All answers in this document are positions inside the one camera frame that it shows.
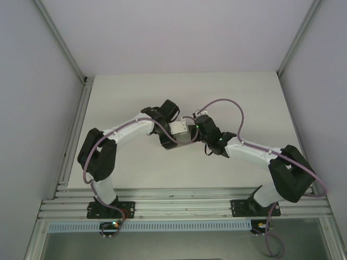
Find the aluminium table side rail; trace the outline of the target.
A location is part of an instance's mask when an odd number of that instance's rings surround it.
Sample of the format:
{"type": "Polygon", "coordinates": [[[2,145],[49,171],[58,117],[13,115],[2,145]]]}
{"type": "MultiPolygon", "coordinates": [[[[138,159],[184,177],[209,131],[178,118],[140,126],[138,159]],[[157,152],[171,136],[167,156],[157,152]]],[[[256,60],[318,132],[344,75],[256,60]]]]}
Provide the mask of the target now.
{"type": "Polygon", "coordinates": [[[57,191],[60,183],[64,183],[69,180],[94,80],[95,76],[87,77],[84,85],[82,86],[80,97],[78,98],[78,104],[68,130],[68,136],[65,142],[62,159],[60,161],[55,192],[57,191]]]}

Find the aluminium frame leg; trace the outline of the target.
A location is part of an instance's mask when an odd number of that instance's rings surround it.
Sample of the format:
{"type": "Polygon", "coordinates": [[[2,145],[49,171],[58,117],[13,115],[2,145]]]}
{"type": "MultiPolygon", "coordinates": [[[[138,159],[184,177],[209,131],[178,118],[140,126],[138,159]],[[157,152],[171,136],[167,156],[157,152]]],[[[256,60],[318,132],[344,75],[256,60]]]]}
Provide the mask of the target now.
{"type": "Polygon", "coordinates": [[[35,222],[24,260],[40,260],[46,242],[50,221],[35,222]]]}
{"type": "Polygon", "coordinates": [[[331,260],[347,260],[347,249],[333,217],[319,219],[331,260]]]}

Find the black connector board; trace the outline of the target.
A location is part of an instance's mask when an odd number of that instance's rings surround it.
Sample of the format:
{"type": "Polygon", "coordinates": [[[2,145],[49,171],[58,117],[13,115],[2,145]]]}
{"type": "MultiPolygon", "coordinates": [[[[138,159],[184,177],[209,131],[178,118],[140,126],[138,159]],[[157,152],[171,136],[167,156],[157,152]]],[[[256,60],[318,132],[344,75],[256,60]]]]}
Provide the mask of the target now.
{"type": "Polygon", "coordinates": [[[252,217],[250,220],[251,223],[251,233],[255,235],[264,235],[265,234],[265,229],[266,229],[266,223],[268,220],[268,214],[267,216],[257,216],[257,217],[252,217]]]}
{"type": "Polygon", "coordinates": [[[122,221],[112,221],[112,222],[102,222],[99,225],[99,229],[110,232],[111,230],[118,230],[120,226],[122,225],[122,221]]]}

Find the aluminium mounting rail beam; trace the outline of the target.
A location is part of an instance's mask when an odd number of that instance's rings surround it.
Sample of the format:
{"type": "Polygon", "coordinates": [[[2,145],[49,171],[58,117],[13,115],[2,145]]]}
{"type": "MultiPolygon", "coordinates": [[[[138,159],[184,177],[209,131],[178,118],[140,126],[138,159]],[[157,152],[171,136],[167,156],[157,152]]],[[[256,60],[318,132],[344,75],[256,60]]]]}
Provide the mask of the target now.
{"type": "MultiPolygon", "coordinates": [[[[135,220],[232,219],[232,199],[246,199],[253,188],[120,189],[121,201],[134,201],[135,220]]],[[[41,203],[37,219],[86,220],[93,200],[90,189],[68,189],[59,185],[53,199],[41,203]]],[[[297,203],[281,201],[281,218],[332,217],[327,198],[302,198],[297,203]]]]}

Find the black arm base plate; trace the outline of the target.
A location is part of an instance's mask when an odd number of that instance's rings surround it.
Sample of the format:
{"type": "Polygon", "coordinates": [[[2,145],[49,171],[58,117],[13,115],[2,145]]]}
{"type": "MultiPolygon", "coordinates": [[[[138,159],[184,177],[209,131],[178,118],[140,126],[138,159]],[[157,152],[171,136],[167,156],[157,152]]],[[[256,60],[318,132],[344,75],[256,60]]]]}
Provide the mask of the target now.
{"type": "Polygon", "coordinates": [[[248,199],[231,200],[230,206],[233,217],[267,217],[272,207],[262,207],[248,199]]]}
{"type": "MultiPolygon", "coordinates": [[[[111,206],[117,207],[123,212],[125,218],[134,218],[135,202],[134,201],[117,201],[111,206]]],[[[103,206],[98,201],[92,201],[87,206],[87,219],[119,219],[122,218],[122,213],[116,209],[103,206]]]]}

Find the aluminium corner post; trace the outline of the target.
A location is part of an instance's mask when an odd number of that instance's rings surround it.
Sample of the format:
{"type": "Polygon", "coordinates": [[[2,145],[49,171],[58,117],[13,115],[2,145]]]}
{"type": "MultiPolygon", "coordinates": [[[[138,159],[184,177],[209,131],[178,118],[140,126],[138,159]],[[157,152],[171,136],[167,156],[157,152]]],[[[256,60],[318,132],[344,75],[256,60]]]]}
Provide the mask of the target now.
{"type": "Polygon", "coordinates": [[[67,60],[68,64],[70,65],[72,71],[76,75],[76,77],[79,79],[81,84],[84,86],[86,82],[86,76],[78,66],[75,58],[73,57],[72,53],[70,52],[68,45],[66,44],[65,40],[63,39],[61,33],[59,32],[59,29],[57,28],[55,22],[53,21],[51,15],[49,14],[47,8],[45,7],[42,0],[31,0],[34,4],[35,8],[38,10],[38,13],[40,14],[41,18],[43,19],[44,24],[47,26],[49,32],[51,33],[55,43],[60,48],[63,56],[67,60]]]}
{"type": "Polygon", "coordinates": [[[289,66],[290,62],[292,61],[295,53],[297,52],[298,48],[300,47],[301,42],[305,38],[306,34],[309,31],[309,28],[311,24],[313,23],[315,17],[317,16],[319,10],[321,9],[322,5],[324,4],[325,0],[312,0],[311,4],[279,66],[277,69],[277,76],[279,79],[283,76],[285,70],[289,66]]]}

